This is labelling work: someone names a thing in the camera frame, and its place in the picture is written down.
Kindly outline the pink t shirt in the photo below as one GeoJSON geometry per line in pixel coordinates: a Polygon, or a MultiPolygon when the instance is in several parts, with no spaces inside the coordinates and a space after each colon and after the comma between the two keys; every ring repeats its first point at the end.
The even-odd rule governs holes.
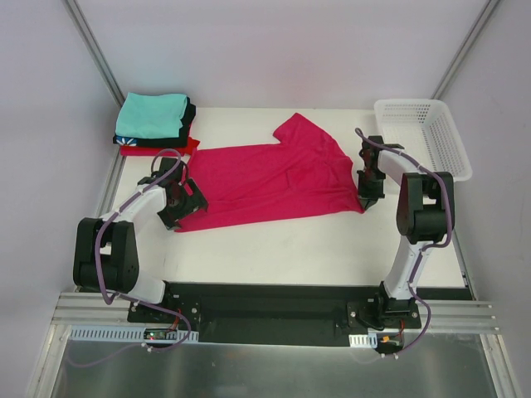
{"type": "Polygon", "coordinates": [[[364,212],[353,161],[326,131],[296,113],[273,136],[275,143],[192,155],[190,175],[208,206],[185,217],[181,232],[364,212]]]}

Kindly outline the white plastic laundry basket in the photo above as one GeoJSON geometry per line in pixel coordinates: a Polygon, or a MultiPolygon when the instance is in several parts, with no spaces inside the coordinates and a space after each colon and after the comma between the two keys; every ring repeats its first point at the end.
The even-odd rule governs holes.
{"type": "Polygon", "coordinates": [[[374,114],[386,143],[402,145],[424,167],[450,172],[456,182],[472,177],[465,147],[447,105],[436,99],[380,99],[374,114]]]}

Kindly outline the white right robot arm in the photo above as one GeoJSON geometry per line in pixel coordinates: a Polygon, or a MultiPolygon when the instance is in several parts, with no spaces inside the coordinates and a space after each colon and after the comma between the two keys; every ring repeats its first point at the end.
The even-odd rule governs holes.
{"type": "Polygon", "coordinates": [[[387,277],[373,300],[360,305],[355,319],[366,328],[382,331],[418,313],[417,284],[434,249],[447,247],[455,227],[453,175],[432,171],[399,144],[385,144],[381,136],[362,139],[359,156],[358,199],[366,211],[384,198],[383,183],[390,177],[399,186],[396,224],[401,236],[387,277]]]}

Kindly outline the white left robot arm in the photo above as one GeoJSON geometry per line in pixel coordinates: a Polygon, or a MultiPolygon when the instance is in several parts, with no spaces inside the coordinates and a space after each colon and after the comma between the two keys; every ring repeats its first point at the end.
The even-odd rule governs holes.
{"type": "Polygon", "coordinates": [[[149,316],[165,323],[176,304],[165,295],[166,281],[153,272],[163,266],[170,233],[182,231],[188,218],[208,204],[180,158],[156,158],[154,163],[159,168],[140,179],[116,209],[80,221],[73,280],[80,288],[100,292],[106,303],[119,295],[147,302],[149,316]]]}

